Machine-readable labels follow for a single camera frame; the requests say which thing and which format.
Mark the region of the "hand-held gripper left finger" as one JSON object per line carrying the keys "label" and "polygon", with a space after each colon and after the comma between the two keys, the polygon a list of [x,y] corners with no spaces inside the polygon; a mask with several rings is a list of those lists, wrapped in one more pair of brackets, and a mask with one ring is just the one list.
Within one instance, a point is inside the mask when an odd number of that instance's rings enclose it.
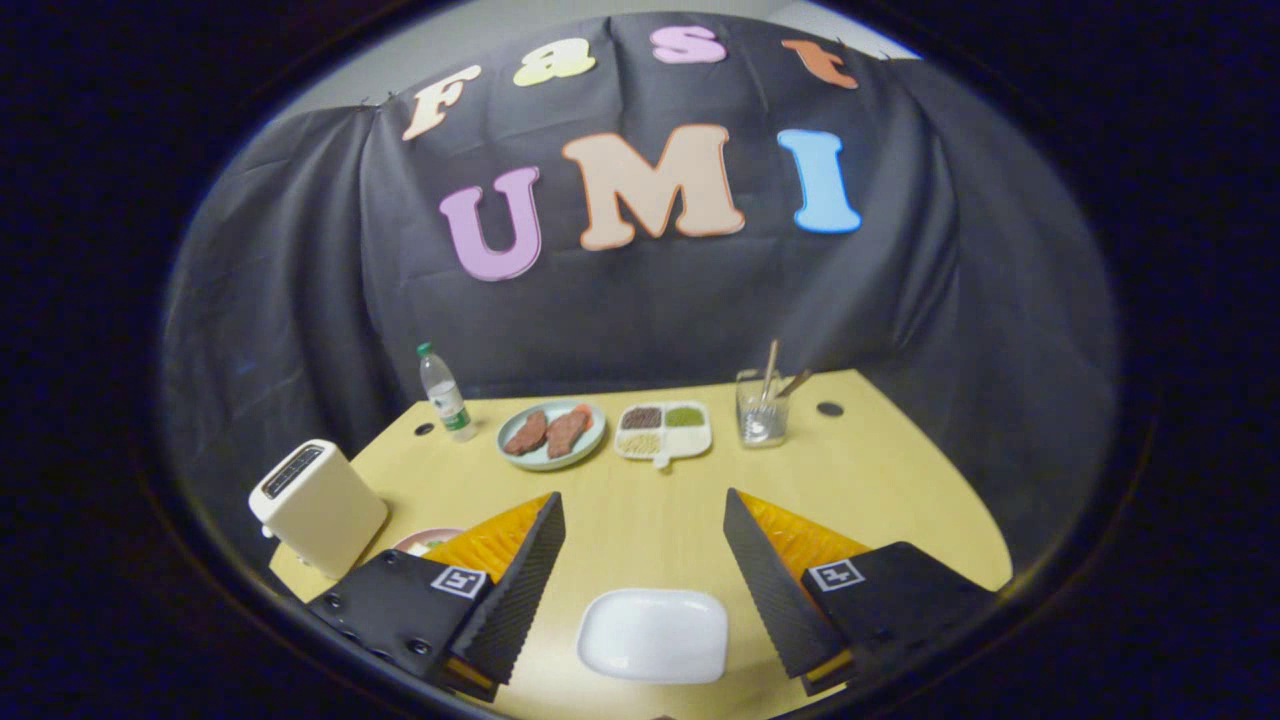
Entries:
{"label": "hand-held gripper left finger", "polygon": [[384,664],[490,702],[511,682],[564,538],[550,492],[422,556],[385,550],[306,607]]}

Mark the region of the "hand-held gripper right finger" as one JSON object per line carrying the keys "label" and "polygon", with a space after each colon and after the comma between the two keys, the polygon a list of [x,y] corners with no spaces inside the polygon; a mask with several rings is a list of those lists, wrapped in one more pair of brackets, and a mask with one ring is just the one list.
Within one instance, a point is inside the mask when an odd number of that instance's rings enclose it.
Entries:
{"label": "hand-held gripper right finger", "polygon": [[915,544],[861,544],[732,488],[723,533],[786,674],[878,685],[950,646],[997,596]]}

